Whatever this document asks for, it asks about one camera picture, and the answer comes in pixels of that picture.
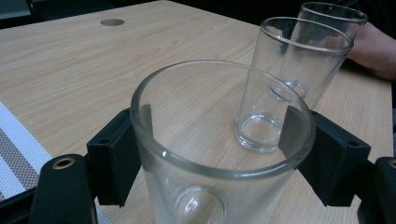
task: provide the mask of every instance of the light wood tabletop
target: light wood tabletop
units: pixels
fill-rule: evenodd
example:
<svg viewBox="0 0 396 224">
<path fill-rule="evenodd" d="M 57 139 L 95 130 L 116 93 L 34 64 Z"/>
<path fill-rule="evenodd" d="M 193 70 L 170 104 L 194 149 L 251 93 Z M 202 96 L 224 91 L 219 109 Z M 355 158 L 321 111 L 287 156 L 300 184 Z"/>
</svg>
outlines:
<svg viewBox="0 0 396 224">
<path fill-rule="evenodd" d="M 124 24 L 106 26 L 103 20 Z M 173 63 L 213 59 L 250 65 L 259 27 L 169 1 L 0 30 L 0 101 L 52 157 L 85 155 L 86 144 L 137 85 Z M 390 83 L 342 67 L 316 111 L 392 156 Z M 299 172 L 268 223 L 358 223 L 351 207 L 325 207 Z M 125 207 L 100 206 L 114 223 L 154 223 L 141 172 Z"/>
</svg>

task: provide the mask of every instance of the person's arm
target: person's arm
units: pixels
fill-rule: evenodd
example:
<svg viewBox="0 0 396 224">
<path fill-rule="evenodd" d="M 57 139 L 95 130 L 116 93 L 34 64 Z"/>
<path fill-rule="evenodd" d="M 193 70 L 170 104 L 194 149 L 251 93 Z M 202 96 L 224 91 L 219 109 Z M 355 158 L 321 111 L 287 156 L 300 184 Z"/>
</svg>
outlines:
<svg viewBox="0 0 396 224">
<path fill-rule="evenodd" d="M 377 77 L 396 80 L 396 40 L 366 22 L 347 55 Z"/>
</svg>

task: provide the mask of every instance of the striped placemat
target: striped placemat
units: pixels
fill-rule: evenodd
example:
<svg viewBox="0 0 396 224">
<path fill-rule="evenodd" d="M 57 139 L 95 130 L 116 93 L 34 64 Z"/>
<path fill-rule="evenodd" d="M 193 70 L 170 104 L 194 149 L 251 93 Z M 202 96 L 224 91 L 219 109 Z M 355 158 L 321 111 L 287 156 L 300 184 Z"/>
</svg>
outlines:
<svg viewBox="0 0 396 224">
<path fill-rule="evenodd" d="M 51 155 L 0 102 L 0 202 L 34 188 Z M 111 221 L 96 206 L 98 222 Z"/>
</svg>

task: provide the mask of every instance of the table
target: table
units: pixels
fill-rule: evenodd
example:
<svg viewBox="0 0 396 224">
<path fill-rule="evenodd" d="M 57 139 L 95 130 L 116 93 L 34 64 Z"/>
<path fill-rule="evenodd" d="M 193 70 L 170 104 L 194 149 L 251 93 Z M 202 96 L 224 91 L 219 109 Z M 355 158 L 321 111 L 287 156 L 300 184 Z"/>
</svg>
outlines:
<svg viewBox="0 0 396 224">
<path fill-rule="evenodd" d="M 108 19 L 124 24 L 101 24 Z M 52 157 L 85 155 L 149 74 L 197 59 L 250 64 L 258 33 L 256 25 L 169 1 L 1 30 L 0 101 Z M 392 156 L 389 82 L 342 67 L 315 110 L 371 145 L 371 161 Z M 358 223 L 359 204 L 324 207 L 296 172 L 268 220 Z M 154 222 L 141 172 L 125 207 L 101 208 L 114 223 Z"/>
</svg>

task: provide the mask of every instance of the clear drinking glass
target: clear drinking glass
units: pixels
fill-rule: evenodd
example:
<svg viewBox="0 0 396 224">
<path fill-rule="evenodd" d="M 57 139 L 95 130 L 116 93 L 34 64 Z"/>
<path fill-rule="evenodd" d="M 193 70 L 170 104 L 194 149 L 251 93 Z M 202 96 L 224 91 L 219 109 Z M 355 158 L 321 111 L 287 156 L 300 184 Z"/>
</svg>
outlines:
<svg viewBox="0 0 396 224">
<path fill-rule="evenodd" d="M 368 16 L 356 9 L 320 2 L 302 3 L 298 18 L 329 25 L 352 39 L 356 38 L 364 23 L 368 21 Z"/>
<path fill-rule="evenodd" d="M 297 18 L 262 22 L 251 66 L 293 88 L 313 108 L 353 47 L 331 26 Z"/>
<path fill-rule="evenodd" d="M 153 73 L 134 92 L 131 120 L 156 223 L 263 223 L 315 139 L 292 89 L 230 62 Z"/>
</svg>

